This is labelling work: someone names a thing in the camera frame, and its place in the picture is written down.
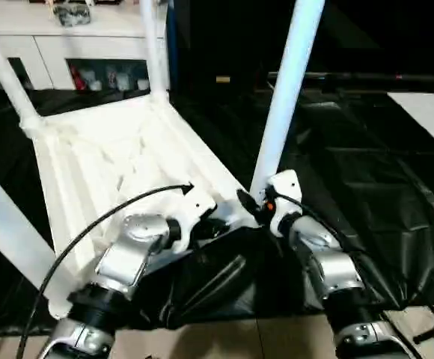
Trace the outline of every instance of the black tarp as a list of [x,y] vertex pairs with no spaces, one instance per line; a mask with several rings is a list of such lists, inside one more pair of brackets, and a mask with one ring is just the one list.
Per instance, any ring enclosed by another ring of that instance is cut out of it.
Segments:
[[[31,99],[49,115],[136,95],[50,90],[32,92]],[[248,187],[270,94],[228,91],[171,99]],[[295,169],[303,201],[341,229],[348,244],[371,254],[354,258],[373,304],[397,309],[434,303],[434,140],[404,110],[386,95],[305,93],[280,167]],[[32,143],[3,93],[0,183],[50,241]],[[21,331],[35,292],[0,254],[0,335]],[[130,326],[150,329],[316,310],[295,253],[265,231],[240,230],[147,276],[128,317]],[[51,327],[43,305],[33,333]]]

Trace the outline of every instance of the white cabinet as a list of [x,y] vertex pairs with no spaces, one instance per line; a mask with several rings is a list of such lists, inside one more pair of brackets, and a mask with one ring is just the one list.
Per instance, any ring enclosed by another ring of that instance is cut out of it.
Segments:
[[[167,5],[158,6],[158,56],[162,77],[169,87],[166,18]],[[141,8],[132,0],[94,6],[91,23],[71,28],[60,26],[44,4],[0,0],[0,45],[9,58],[20,58],[38,90],[75,89],[69,60],[136,60],[140,66],[147,59]]]
[[52,82],[32,36],[0,36],[4,56],[21,60],[29,80],[36,90],[52,88]]
[[[53,87],[74,89],[68,60],[108,59],[146,60],[147,46],[141,37],[35,36]],[[159,39],[159,62],[162,77],[169,86],[168,57],[165,39]]]

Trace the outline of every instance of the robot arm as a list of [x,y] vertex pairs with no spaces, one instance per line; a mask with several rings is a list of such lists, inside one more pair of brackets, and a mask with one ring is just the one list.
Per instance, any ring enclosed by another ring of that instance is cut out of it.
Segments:
[[278,194],[301,200],[294,171],[279,173],[269,181],[268,198],[275,210],[270,230],[296,248],[308,270],[312,287],[334,332],[337,356],[340,359],[411,358],[390,324],[364,305],[365,285],[350,255],[321,223],[302,215],[302,208]]
[[169,218],[131,215],[123,220],[115,241],[107,248],[90,280],[69,296],[73,304],[59,320],[38,359],[106,359],[122,328],[134,292],[149,259],[163,250],[180,253],[201,216],[215,206],[213,199],[193,188]]

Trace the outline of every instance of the tile floor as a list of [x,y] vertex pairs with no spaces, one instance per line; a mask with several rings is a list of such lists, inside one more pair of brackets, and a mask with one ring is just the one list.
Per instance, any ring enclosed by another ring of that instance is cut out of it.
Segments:
[[[391,313],[409,337],[431,328],[434,319],[421,308]],[[45,337],[31,338],[26,359],[35,359]],[[0,359],[14,358],[17,338],[0,338]],[[434,343],[420,348],[434,359]],[[112,359],[335,359],[330,327],[324,316],[244,320],[187,325],[177,331],[121,331]]]

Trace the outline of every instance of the white shelf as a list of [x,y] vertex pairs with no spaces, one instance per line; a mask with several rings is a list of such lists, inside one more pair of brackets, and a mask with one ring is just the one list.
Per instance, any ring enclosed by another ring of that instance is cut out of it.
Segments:
[[[156,12],[158,38],[165,37],[166,14],[167,6],[159,6]],[[47,5],[0,0],[0,35],[144,37],[145,32],[139,5],[124,1],[120,5],[94,6],[90,24],[64,28]]]

